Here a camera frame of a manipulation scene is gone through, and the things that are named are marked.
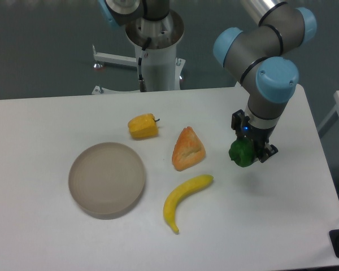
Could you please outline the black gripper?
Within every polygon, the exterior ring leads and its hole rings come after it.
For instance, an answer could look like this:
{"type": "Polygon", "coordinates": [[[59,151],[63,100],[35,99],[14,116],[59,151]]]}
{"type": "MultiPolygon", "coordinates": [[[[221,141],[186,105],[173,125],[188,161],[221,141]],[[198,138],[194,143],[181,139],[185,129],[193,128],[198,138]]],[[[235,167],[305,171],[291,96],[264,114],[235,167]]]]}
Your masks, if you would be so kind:
{"type": "Polygon", "coordinates": [[[246,137],[255,143],[255,161],[264,163],[278,153],[277,147],[269,144],[269,138],[275,129],[275,119],[261,119],[249,109],[238,110],[232,114],[231,128],[235,131],[237,140],[246,137]]]}

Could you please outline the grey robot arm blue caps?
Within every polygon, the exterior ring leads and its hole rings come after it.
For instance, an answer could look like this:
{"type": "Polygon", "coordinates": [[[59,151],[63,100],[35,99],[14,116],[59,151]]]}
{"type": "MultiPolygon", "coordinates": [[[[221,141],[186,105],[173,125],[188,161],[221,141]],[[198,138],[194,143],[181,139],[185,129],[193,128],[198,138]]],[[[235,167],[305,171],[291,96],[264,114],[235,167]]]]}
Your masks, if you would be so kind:
{"type": "MultiPolygon", "coordinates": [[[[141,92],[173,90],[179,85],[176,46],[184,23],[168,1],[99,1],[105,21],[124,27],[135,48],[141,92]]],[[[257,28],[245,33],[228,28],[214,42],[218,63],[249,93],[245,110],[236,111],[231,127],[237,136],[229,157],[247,167],[264,162],[277,148],[269,138],[299,80],[297,67],[283,58],[288,51],[312,39],[314,14],[292,8],[286,1],[242,1],[257,28]]]]}

